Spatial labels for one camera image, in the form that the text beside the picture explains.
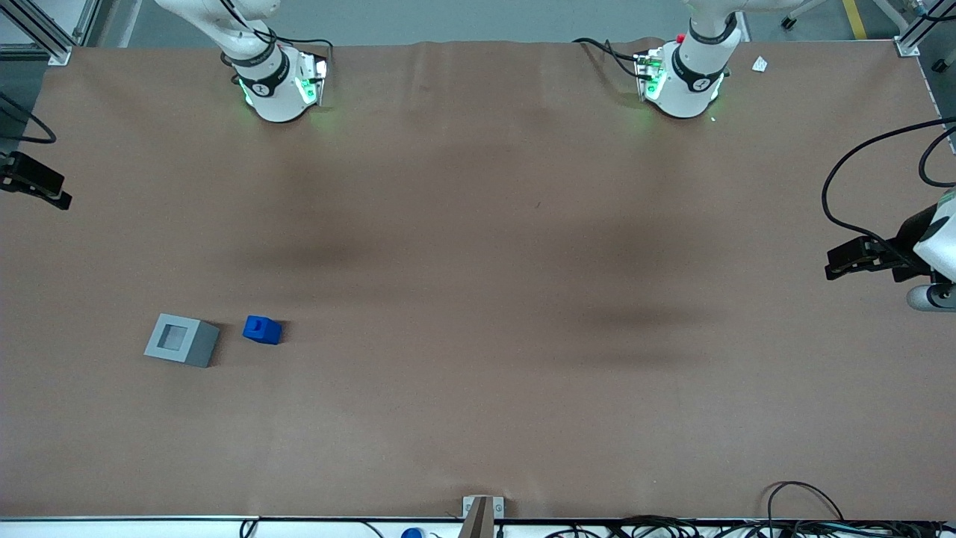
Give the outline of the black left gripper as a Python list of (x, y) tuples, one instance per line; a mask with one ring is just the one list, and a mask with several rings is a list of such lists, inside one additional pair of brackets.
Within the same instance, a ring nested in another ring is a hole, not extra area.
[(895, 282), (905, 282), (918, 276), (931, 276), (932, 269), (925, 260), (920, 259), (914, 248), (929, 228), (936, 212), (935, 205), (913, 214), (899, 226), (895, 235), (895, 246), (908, 262), (901, 265), (901, 259), (880, 242), (870, 236), (857, 236), (831, 249), (831, 258), (825, 266), (826, 280), (836, 280), (850, 273), (880, 272), (895, 269)]

